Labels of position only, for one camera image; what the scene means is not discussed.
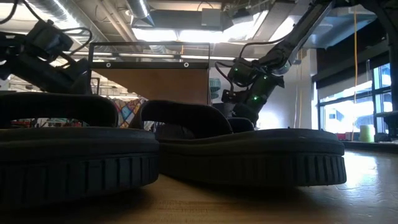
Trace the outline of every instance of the slipper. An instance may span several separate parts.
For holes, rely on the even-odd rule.
[[[0,208],[110,194],[157,180],[154,133],[114,128],[116,108],[100,96],[0,95]],[[22,118],[75,118],[85,128],[10,128]]]
[[[144,103],[130,127],[140,129],[143,121],[173,125],[174,129],[163,129],[167,138],[157,136],[160,172],[173,177],[250,186],[346,182],[344,145],[332,133],[310,129],[251,131],[247,123],[241,125],[245,128],[235,127],[240,133],[233,133],[230,123],[217,109],[171,101]],[[172,134],[184,129],[189,132]]]

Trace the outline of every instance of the yellow cable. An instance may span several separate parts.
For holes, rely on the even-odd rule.
[[[354,105],[356,104],[356,84],[358,81],[358,53],[357,53],[357,41],[356,41],[356,7],[354,8],[354,61],[355,61],[355,84],[354,84]],[[354,141],[354,127],[355,121],[353,121],[353,132],[351,133],[351,141]]]
[[[302,108],[301,83],[302,83],[302,77],[303,77],[303,49],[301,49],[301,51],[300,51],[300,60],[301,60],[301,65],[300,65],[300,116],[298,117],[298,128],[301,128],[301,108]]]

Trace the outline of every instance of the fluorescent light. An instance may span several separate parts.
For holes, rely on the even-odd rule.
[[[290,31],[293,30],[294,20],[289,16],[286,20],[278,27],[274,32],[269,41],[274,41],[286,36]]]
[[[73,56],[87,56],[88,52],[76,52],[73,54]],[[94,52],[95,56],[112,56],[112,53],[106,53],[106,52]]]
[[[223,40],[223,33],[221,31],[208,30],[183,30],[178,38],[183,42],[209,42],[219,43]]]
[[[182,59],[202,59],[202,60],[208,60],[209,56],[198,56],[198,55],[181,55]],[[228,60],[228,61],[233,61],[235,58],[234,57],[217,57],[217,56],[211,56],[210,60]],[[257,60],[258,58],[245,58],[247,61],[253,61]]]
[[[261,24],[264,22],[264,20],[266,19],[267,15],[268,15],[268,10],[262,11],[260,13],[260,15],[258,16],[257,19],[254,19],[254,25],[252,27],[252,29],[248,32],[248,34],[246,35],[246,40],[252,39],[254,37],[254,35],[256,34],[256,32],[259,30]]]
[[[143,57],[143,58],[174,58],[174,55],[162,55],[162,54],[125,54],[120,53],[120,57]]]
[[[163,29],[133,29],[137,39],[145,41],[173,41],[177,40],[174,30]]]

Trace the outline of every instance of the ceiling light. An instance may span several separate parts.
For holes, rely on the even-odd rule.
[[[254,37],[254,35],[259,30],[261,24],[266,19],[267,15],[268,15],[268,12],[269,12],[268,10],[262,11],[262,12],[260,12],[260,15],[257,17],[257,19],[254,19],[254,21],[255,21],[254,25],[253,25],[252,29],[246,35],[246,40],[252,39]]]
[[[223,33],[221,31],[208,31],[208,30],[183,30],[178,38],[183,42],[209,42],[220,43],[223,40]]]
[[[126,54],[120,53],[120,57],[140,57],[140,58],[174,58],[174,55],[162,55],[162,54]]]
[[[132,30],[137,39],[145,41],[174,41],[177,35],[174,30],[163,29],[136,29]]]
[[[286,36],[290,31],[293,30],[294,20],[289,16],[286,20],[278,27],[274,32],[269,41],[274,41]]]
[[[203,60],[208,60],[209,56],[199,56],[199,55],[181,55],[182,59],[203,59]],[[234,57],[217,57],[217,56],[210,56],[210,60],[227,60],[227,61],[233,61],[235,58]],[[257,60],[258,58],[245,58],[247,61],[253,61]]]
[[[253,38],[254,34],[260,28],[262,22],[266,18],[268,10],[258,12],[252,16],[252,21],[241,22],[224,30],[223,35],[227,41],[248,40]]]

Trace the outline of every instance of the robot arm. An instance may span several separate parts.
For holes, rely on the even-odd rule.
[[[43,91],[90,94],[87,60],[76,62],[63,53],[72,43],[51,21],[39,21],[27,35],[0,32],[0,62],[5,61],[0,65],[0,78],[14,74]],[[67,66],[51,66],[58,57],[67,60]]]
[[[354,6],[358,3],[355,0],[315,0],[291,33],[276,44],[267,55],[252,62],[241,57],[236,58],[226,77],[231,83],[231,89],[224,90],[221,99],[225,103],[236,104],[233,116],[250,119],[255,124],[258,113],[274,88],[276,86],[284,88],[283,77],[276,75],[283,75],[289,71],[297,52],[319,23],[334,7]],[[234,92],[232,83],[248,89]]]

